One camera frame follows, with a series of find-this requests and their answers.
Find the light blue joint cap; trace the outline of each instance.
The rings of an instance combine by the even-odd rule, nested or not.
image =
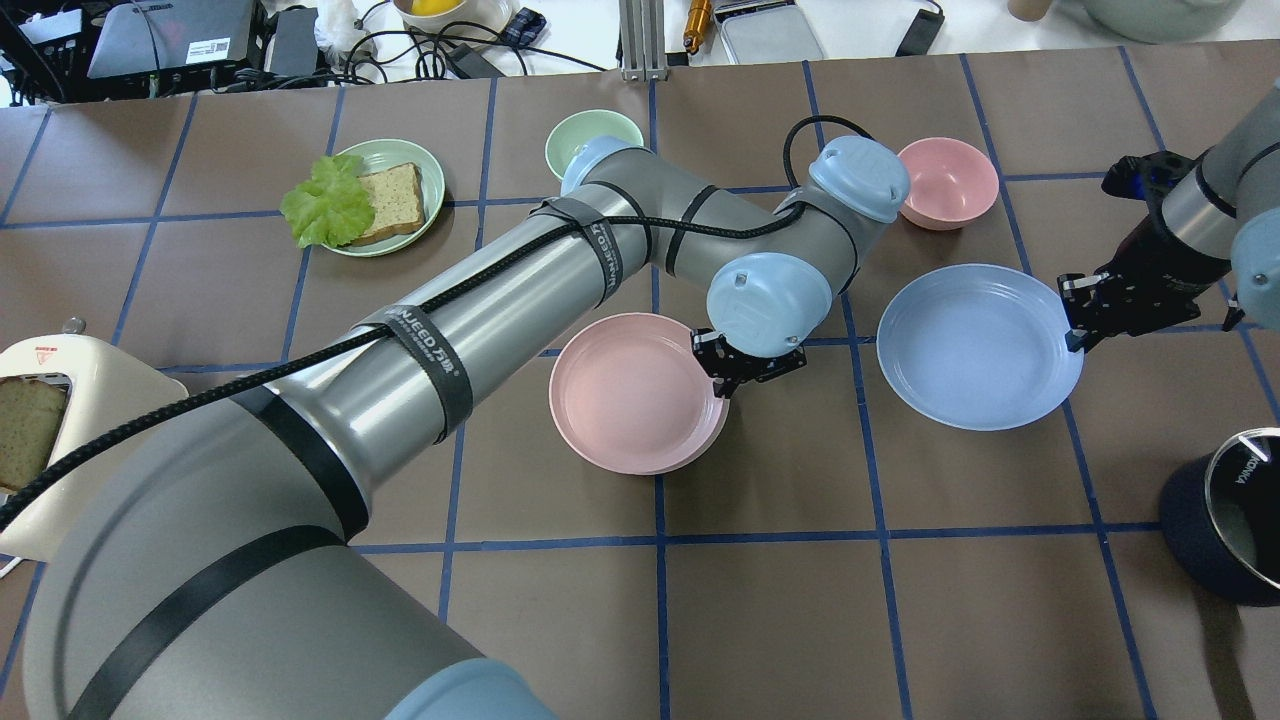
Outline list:
[[[1253,218],[1231,246],[1235,295],[1258,323],[1280,329],[1280,208]]]
[[[645,147],[632,145],[612,135],[598,135],[584,142],[582,149],[568,161],[568,168],[564,168],[564,179],[561,181],[561,195],[567,195],[577,190],[577,186],[582,184],[582,181],[600,164],[600,160],[620,150],[628,150],[631,147],[639,147],[648,152]]]
[[[556,720],[525,680],[488,657],[463,660],[413,688],[385,720]]]
[[[809,165],[809,178],[849,208],[888,224],[911,192],[906,167],[892,150],[856,135],[827,143]]]
[[[756,357],[791,352],[831,310],[831,283],[782,252],[731,260],[712,278],[707,316],[730,345]]]

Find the brown tiled tabletop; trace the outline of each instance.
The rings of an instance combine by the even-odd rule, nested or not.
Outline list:
[[[1107,167],[1199,154],[1277,74],[1280,42],[1254,41],[3,110],[0,347],[79,314],[193,391],[305,355],[556,192],[543,140],[585,108],[630,115],[664,158],[764,206],[786,190],[782,136],[810,113],[893,150],[959,137],[996,160],[1001,201],[952,233],[895,224],[810,365],[744,388],[701,460],[614,475],[547,410],[557,347],[586,322],[707,322],[696,290],[645,270],[383,487],[356,544],[566,720],[1275,719],[1280,611],[1189,583],[1156,498],[1181,462],[1280,423],[1280,336],[1217,332],[1211,291],[1201,322],[1091,352],[1044,419],[970,433],[893,395],[874,329],[943,265],[1092,270],[1144,213],[1098,190]],[[823,129],[800,136],[797,165]],[[280,195],[321,152],[375,137],[440,159],[440,218],[388,258],[300,252]],[[0,717],[26,716],[41,573],[0,582]]]

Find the bread slice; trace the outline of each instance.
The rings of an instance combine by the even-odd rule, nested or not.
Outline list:
[[[413,163],[403,163],[367,176],[360,184],[374,206],[374,224],[352,245],[370,245],[394,234],[410,233],[426,223],[422,213],[422,177]]]
[[[0,488],[17,492],[45,469],[65,410],[67,393],[49,383],[0,378]]]

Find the green plate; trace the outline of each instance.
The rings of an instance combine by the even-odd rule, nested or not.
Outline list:
[[[426,228],[431,227],[435,217],[440,213],[440,208],[444,205],[444,170],[440,169],[440,163],[435,159],[435,155],[407,140],[393,138],[369,140],[358,145],[352,145],[342,152],[346,155],[358,155],[365,159],[365,167],[360,174],[376,173],[404,163],[417,165],[419,174],[422,177],[422,215],[426,218],[426,222],[411,233],[393,234],[387,240],[370,245],[348,245],[346,247],[324,246],[325,250],[333,250],[339,255],[348,255],[351,258],[376,258],[388,252],[396,252],[422,237],[422,233],[426,232]]]

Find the orange screwdriver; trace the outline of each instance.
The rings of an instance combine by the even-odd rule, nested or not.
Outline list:
[[[696,55],[703,46],[707,27],[712,24],[712,0],[692,0],[689,4],[689,22],[685,23],[685,50]]]

